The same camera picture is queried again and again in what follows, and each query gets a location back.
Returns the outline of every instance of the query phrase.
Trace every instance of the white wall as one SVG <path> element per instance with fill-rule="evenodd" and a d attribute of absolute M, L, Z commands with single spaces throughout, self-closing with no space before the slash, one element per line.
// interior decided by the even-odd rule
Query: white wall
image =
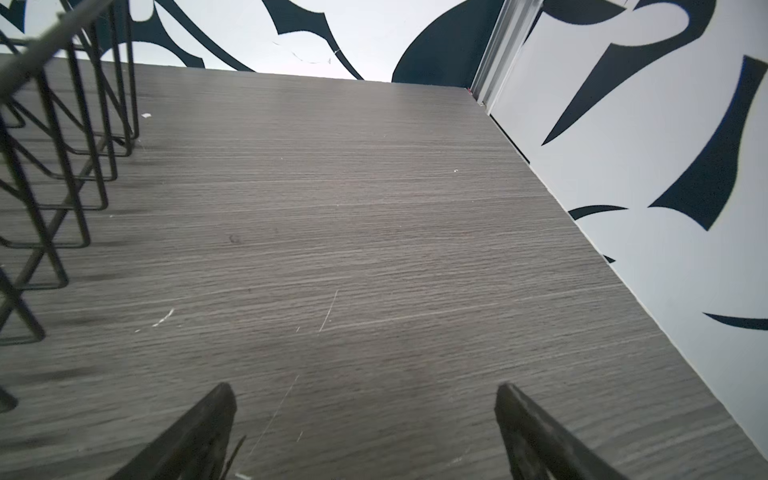
<path fill-rule="evenodd" d="M 6 8 L 12 3 L 0 0 Z M 391 81 L 417 37 L 462 3 L 468 4 L 471 12 L 488 12 L 489 20 L 480 24 L 489 23 L 490 33 L 502 0 L 130 0 L 131 17 L 137 22 L 134 33 L 140 30 L 139 24 L 144 26 L 143 35 L 134 35 L 135 61 L 328 78 L 355 78 L 356 71 L 358 78 Z M 25 6 L 23 28 L 0 16 L 0 29 L 12 38 L 36 37 L 55 22 L 57 12 L 62 12 L 59 0 L 30 0 Z M 184 17 L 198 32 L 184 23 Z M 457 42 L 481 45 L 482 55 L 488 40 L 483 29 L 475 23 L 457 30 Z M 210 43 L 201 41 L 203 35 Z M 333 42 L 338 45 L 335 49 L 331 48 Z M 211 44 L 225 55 L 217 53 Z M 0 51 L 7 49 L 0 46 Z M 227 61 L 227 55 L 235 62 Z M 351 68 L 340 61 L 341 55 Z M 466 65 L 446 68 L 451 67 L 466 69 Z M 421 83 L 418 78 L 412 80 Z"/>
<path fill-rule="evenodd" d="M 765 78 L 748 105 L 740 142 L 736 138 L 740 149 L 733 190 L 709 230 L 679 210 L 649 206 L 714 136 L 739 84 L 744 55 L 768 62 L 768 2 L 718 1 L 698 39 L 631 75 L 543 144 L 610 43 L 651 44 L 688 26 L 686 11 L 668 1 L 634 10 L 637 0 L 629 0 L 624 12 L 594 25 L 571 25 L 543 13 L 492 115 L 563 208 L 626 209 L 576 223 L 598 251 L 615 259 L 611 267 L 617 275 L 765 455 Z M 703 203 L 708 194 L 693 192 Z M 753 322 L 731 326 L 705 313 Z"/>

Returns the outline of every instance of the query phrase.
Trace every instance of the white debris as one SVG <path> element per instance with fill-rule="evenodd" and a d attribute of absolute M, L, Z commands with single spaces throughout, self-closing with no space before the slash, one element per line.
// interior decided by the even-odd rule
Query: white debris
<path fill-rule="evenodd" d="M 168 312 L 168 314 L 167 314 L 166 316 L 164 316 L 163 318 L 161 318 L 161 319 L 160 319 L 160 321 L 159 321 L 159 322 L 157 322 L 157 323 L 155 323 L 153 326 L 158 326 L 158 325 L 160 325 L 162 322 L 164 322 L 165 320 L 167 320 L 169 316 L 171 316 L 171 315 L 173 315 L 173 314 L 174 314 L 174 310 L 175 310 L 175 309 L 170 309 L 170 312 Z"/>

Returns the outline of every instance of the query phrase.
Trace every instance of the black leaf shape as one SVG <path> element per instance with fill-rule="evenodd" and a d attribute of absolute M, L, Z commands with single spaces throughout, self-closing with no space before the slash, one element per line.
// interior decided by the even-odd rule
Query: black leaf shape
<path fill-rule="evenodd" d="M 768 64 L 744 55 L 728 110 L 696 160 L 649 207 L 666 207 L 709 230 L 733 192 L 746 116 Z"/>
<path fill-rule="evenodd" d="M 0 16 L 11 22 L 21 31 L 24 31 L 24 15 L 26 13 L 26 0 L 12 0 L 10 6 L 0 5 Z"/>
<path fill-rule="evenodd" d="M 610 212 L 612 210 L 626 210 L 625 207 L 617 207 L 616 205 L 587 205 L 586 207 L 574 208 L 568 211 L 568 215 L 571 218 L 578 220 L 587 215 L 599 214 L 600 212 Z"/>
<path fill-rule="evenodd" d="M 704 313 L 704 315 L 725 325 L 736 326 L 741 329 L 768 330 L 768 319 L 741 318 L 738 316 L 715 315 L 714 313 Z"/>
<path fill-rule="evenodd" d="M 594 25 L 619 15 L 624 7 L 608 0 L 545 0 L 541 12 L 571 25 Z"/>
<path fill-rule="evenodd" d="M 208 37 L 208 35 L 205 35 L 205 33 L 202 30 L 200 30 L 200 28 L 198 28 L 197 25 L 195 25 L 194 22 L 192 22 L 189 17 L 187 17 L 187 14 L 184 13 L 184 10 L 179 8 L 179 5 L 176 5 L 176 2 L 174 2 L 174 0 L 155 0 L 155 1 L 161 7 L 165 8 L 166 11 L 170 13 L 170 15 L 174 17 L 174 19 L 177 22 L 179 22 L 181 26 L 184 27 L 187 30 L 187 32 L 189 32 L 189 34 L 194 37 L 195 40 L 200 42 L 201 45 L 207 48 L 207 50 L 210 53 L 216 55 L 221 61 L 223 61 L 224 63 L 226 63 L 227 65 L 229 65 L 230 67 L 238 71 L 253 71 L 252 69 L 248 68 L 246 65 L 240 63 L 237 59 L 235 59 L 235 57 L 226 53 L 224 49 L 221 48 L 219 45 L 217 45 L 215 41 L 211 40 Z"/>
<path fill-rule="evenodd" d="M 336 43 L 331 28 L 328 26 L 326 14 L 305 10 L 290 0 L 262 0 L 262 2 L 272 17 L 272 23 L 275 24 L 278 35 L 292 31 L 308 31 L 323 38 L 328 42 L 328 46 L 339 59 L 341 65 L 344 65 L 344 68 L 354 78 L 362 80 L 360 74 L 342 53 L 339 44 Z"/>
<path fill-rule="evenodd" d="M 541 8 L 536 12 L 536 16 L 533 18 L 533 23 L 531 23 L 531 27 L 528 29 L 528 34 L 525 36 L 525 40 L 523 40 L 523 43 L 528 41 L 528 37 L 531 36 L 531 33 L 533 32 L 533 29 L 535 28 L 536 24 L 538 23 L 538 19 L 541 18 Z"/>
<path fill-rule="evenodd" d="M 72 7 L 75 7 L 81 1 L 82 0 L 70 0 L 70 4 Z M 127 38 L 125 34 L 124 19 L 125 15 L 130 15 L 130 13 L 126 11 L 125 5 L 126 4 L 123 2 L 114 4 L 114 13 L 117 19 L 118 44 L 125 43 Z M 98 36 L 98 46 L 102 51 L 107 51 L 112 48 L 110 27 L 105 15 L 97 18 L 96 33 Z M 131 35 L 133 41 L 145 41 L 166 48 L 176 55 L 187 67 L 205 68 L 202 58 L 187 53 L 180 46 L 176 45 L 176 42 L 168 36 L 168 33 L 165 31 L 165 27 L 163 27 L 160 20 L 160 16 L 157 14 L 157 10 L 153 10 L 152 16 L 143 22 L 131 21 Z"/>
<path fill-rule="evenodd" d="M 440 15 L 402 54 L 392 81 L 469 87 L 503 0 L 466 0 Z"/>
<path fill-rule="evenodd" d="M 608 45 L 587 79 L 571 99 L 542 145 L 553 141 L 606 95 L 659 58 L 699 38 L 710 24 L 716 0 L 640 0 L 635 10 L 654 3 L 672 3 L 688 14 L 688 26 L 674 37 L 648 45 Z"/>

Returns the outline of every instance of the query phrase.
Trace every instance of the gray wood-grain floor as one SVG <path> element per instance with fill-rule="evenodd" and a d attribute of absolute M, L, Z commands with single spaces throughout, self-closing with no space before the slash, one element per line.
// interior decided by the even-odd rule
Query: gray wood-grain floor
<path fill-rule="evenodd" d="M 0 347 L 2 478 L 104 478 L 222 381 L 254 478 L 509 478 L 507 380 L 632 478 L 768 475 L 467 91 L 137 73 L 48 338 Z"/>

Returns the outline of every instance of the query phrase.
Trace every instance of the black metal railing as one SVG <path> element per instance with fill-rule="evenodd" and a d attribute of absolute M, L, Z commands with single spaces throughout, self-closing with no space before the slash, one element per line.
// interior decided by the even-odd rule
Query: black metal railing
<path fill-rule="evenodd" d="M 0 225 L 0 245 L 30 251 L 15 280 L 11 280 L 0 267 L 0 292 L 3 294 L 0 334 L 12 313 L 16 313 L 28 331 L 28 334 L 21 336 L 0 335 L 0 346 L 35 343 L 45 338 L 45 329 L 27 306 L 23 293 L 26 290 L 51 290 L 68 285 L 69 277 L 59 250 L 90 245 L 91 234 L 85 214 L 89 210 L 107 208 L 109 199 L 106 185 L 118 178 L 117 157 L 131 155 L 134 141 L 139 135 L 131 18 L 127 0 L 84 0 L 75 8 L 67 0 L 61 3 L 65 13 L 38 39 L 13 39 L 0 32 L 0 44 L 5 45 L 14 55 L 0 68 L 0 151 L 10 173 L 10 181 L 0 179 L 0 190 L 18 201 L 20 208 L 26 210 L 34 231 L 33 240 L 12 239 L 6 236 L 8 232 L 2 231 Z M 124 29 L 120 33 L 127 39 L 127 62 L 121 59 L 118 25 Z M 101 60 L 105 50 L 99 45 L 110 47 L 114 72 L 106 72 Z M 60 51 L 65 53 L 68 67 L 69 85 L 66 93 L 74 94 L 77 113 L 54 92 L 46 74 L 50 60 Z M 78 60 L 76 52 L 84 52 L 88 63 Z M 124 81 L 125 63 L 128 94 Z M 94 108 L 96 114 L 91 113 L 88 105 L 81 71 L 83 64 L 86 68 L 90 64 L 93 71 L 93 85 L 88 85 L 88 93 L 92 95 L 95 90 L 97 100 L 92 104 L 97 105 Z M 112 88 L 113 82 L 117 91 Z M 28 99 L 30 94 L 39 100 L 42 114 L 35 114 L 34 108 L 29 108 L 25 101 L 18 99 L 25 95 Z M 8 123 L 3 117 L 5 111 L 12 117 Z M 117 128 L 113 126 L 111 116 L 117 117 Z M 75 131 L 79 141 L 84 141 L 84 147 L 75 147 L 65 140 L 62 121 L 66 122 L 68 131 Z M 39 144 L 41 139 L 52 146 L 52 150 L 46 152 L 47 157 L 34 154 L 27 145 Z M 82 169 L 77 173 L 73 171 L 70 156 L 85 159 Z M 58 167 L 46 164 L 50 164 L 51 159 L 55 159 Z M 33 188 L 35 183 L 30 181 L 30 168 L 55 183 L 60 182 L 66 190 L 64 199 L 57 203 L 39 201 Z M 81 189 L 89 183 L 95 184 L 98 201 L 84 204 Z M 44 214 L 46 211 L 53 212 L 47 222 Z M 57 232 L 69 212 L 74 215 L 79 236 L 76 241 L 58 240 Z M 55 279 L 35 282 L 35 271 L 44 258 L 49 260 Z M 0 388 L 0 412 L 12 409 L 16 404 L 16 399 Z"/>
<path fill-rule="evenodd" d="M 498 387 L 495 411 L 514 480 L 626 480 L 511 383 Z"/>
<path fill-rule="evenodd" d="M 110 480 L 224 478 L 243 444 L 240 440 L 225 465 L 236 411 L 232 388 L 228 383 L 220 383 Z"/>

